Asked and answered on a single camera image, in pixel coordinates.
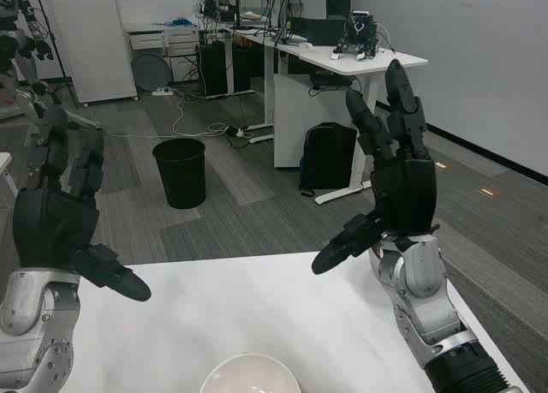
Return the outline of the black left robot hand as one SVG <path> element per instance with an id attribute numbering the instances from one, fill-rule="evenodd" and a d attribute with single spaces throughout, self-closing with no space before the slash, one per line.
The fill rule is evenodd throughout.
<path id="1" fill-rule="evenodd" d="M 104 178 L 104 136 L 86 129 L 80 153 L 69 161 L 69 120 L 51 106 L 33 135 L 27 157 L 27 185 L 19 191 L 13 235 L 21 266 L 67 271 L 99 288 L 135 301 L 148 301 L 149 286 L 103 244 L 92 244 L 98 225 L 96 193 Z"/>

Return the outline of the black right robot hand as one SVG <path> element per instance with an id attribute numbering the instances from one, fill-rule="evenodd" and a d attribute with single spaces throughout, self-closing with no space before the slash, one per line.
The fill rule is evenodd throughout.
<path id="1" fill-rule="evenodd" d="M 350 255 L 361 255 L 384 234 L 406 237 L 432 231 L 437 179 L 424 143 L 427 125 L 422 103 L 399 60 L 390 62 L 384 77 L 390 104 L 386 120 L 375 116 L 357 91 L 346 93 L 361 150 L 373 158 L 374 209 L 353 217 L 330 240 L 312 262 L 316 275 L 335 268 Z"/>

